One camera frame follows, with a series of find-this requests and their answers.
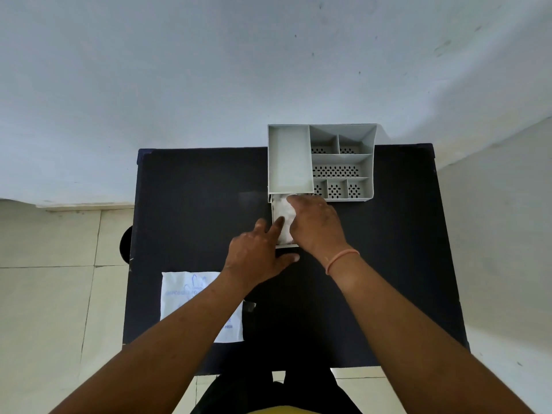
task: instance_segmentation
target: person's right hand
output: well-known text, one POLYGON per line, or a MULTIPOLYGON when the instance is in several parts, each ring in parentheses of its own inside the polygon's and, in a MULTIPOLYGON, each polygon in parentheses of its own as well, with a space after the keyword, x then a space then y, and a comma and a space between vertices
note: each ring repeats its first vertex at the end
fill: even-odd
POLYGON ((336 210, 320 196, 292 195, 287 201, 296 213, 290 234, 324 267, 337 253, 351 248, 345 240, 336 210))

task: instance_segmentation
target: black table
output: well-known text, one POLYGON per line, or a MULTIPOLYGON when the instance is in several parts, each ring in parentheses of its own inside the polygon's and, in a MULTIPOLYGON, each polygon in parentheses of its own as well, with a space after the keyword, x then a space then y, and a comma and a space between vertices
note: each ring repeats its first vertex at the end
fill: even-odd
MULTIPOLYGON (((433 146, 377 145, 374 190, 333 203, 348 242, 467 346, 433 146)), ((140 150, 123 343, 159 321, 162 271, 219 271, 231 238, 259 217, 271 219, 266 148, 140 150)), ((213 344, 199 374, 252 357, 271 370, 379 365, 335 283, 299 253, 246 297, 256 307, 244 312, 245 341, 213 344)))

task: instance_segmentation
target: yellow shirt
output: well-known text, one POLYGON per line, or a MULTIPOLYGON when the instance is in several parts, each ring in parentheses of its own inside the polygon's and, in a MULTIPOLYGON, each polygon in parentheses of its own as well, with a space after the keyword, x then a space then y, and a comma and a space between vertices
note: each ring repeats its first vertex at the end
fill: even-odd
POLYGON ((282 405, 281 407, 271 407, 264 410, 253 411, 250 414, 316 414, 312 411, 301 410, 300 408, 282 405))

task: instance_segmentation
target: bracelet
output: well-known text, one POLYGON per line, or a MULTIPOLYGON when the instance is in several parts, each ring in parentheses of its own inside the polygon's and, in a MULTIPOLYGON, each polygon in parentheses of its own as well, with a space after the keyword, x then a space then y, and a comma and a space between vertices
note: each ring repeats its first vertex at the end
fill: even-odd
POLYGON ((347 250, 343 250, 343 251, 340 251, 339 253, 337 253, 328 263, 328 265, 326 266, 326 274, 329 274, 329 268, 331 267, 332 264, 334 264, 336 262, 336 260, 340 257, 343 257, 345 254, 349 254, 349 253, 356 253, 358 254, 359 256, 361 255, 358 251, 356 251, 354 248, 348 248, 347 250))

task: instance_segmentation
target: person's left arm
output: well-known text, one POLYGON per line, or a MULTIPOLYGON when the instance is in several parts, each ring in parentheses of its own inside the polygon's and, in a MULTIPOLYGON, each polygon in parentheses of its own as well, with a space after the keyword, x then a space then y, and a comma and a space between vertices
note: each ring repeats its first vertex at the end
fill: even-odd
POLYGON ((275 257, 283 223, 278 219, 266 233, 259 219, 252 232, 234 238, 211 285, 125 346, 51 414, 172 413, 239 303, 299 259, 275 257))

